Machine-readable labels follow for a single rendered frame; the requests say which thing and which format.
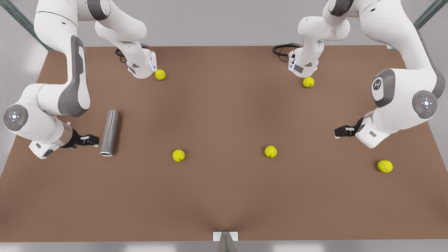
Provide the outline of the grey tennis tube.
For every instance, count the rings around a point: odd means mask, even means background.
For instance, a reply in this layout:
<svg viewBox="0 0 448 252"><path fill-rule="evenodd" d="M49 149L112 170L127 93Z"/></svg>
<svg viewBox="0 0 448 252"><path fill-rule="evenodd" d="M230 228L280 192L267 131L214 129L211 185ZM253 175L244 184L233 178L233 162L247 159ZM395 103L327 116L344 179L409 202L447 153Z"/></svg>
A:
<svg viewBox="0 0 448 252"><path fill-rule="evenodd" d="M113 155L119 118L120 118L119 111L109 110L107 112L102 145L100 148L101 156L110 157Z"/></svg>

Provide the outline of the silver frame post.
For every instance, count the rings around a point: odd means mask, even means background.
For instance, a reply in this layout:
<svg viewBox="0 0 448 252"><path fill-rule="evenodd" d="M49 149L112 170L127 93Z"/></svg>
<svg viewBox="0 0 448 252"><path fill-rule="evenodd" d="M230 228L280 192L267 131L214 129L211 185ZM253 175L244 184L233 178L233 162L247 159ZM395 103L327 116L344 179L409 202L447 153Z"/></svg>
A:
<svg viewBox="0 0 448 252"><path fill-rule="evenodd" d="M401 4L430 49L448 42L448 0L401 0Z"/></svg>
<svg viewBox="0 0 448 252"><path fill-rule="evenodd" d="M219 241L217 252L238 252L238 232L213 232L213 241Z"/></svg>
<svg viewBox="0 0 448 252"><path fill-rule="evenodd" d="M35 34L32 22L18 9L11 0L0 0L0 6L15 19L30 35L32 35L47 51L55 51L53 48L43 43Z"/></svg>

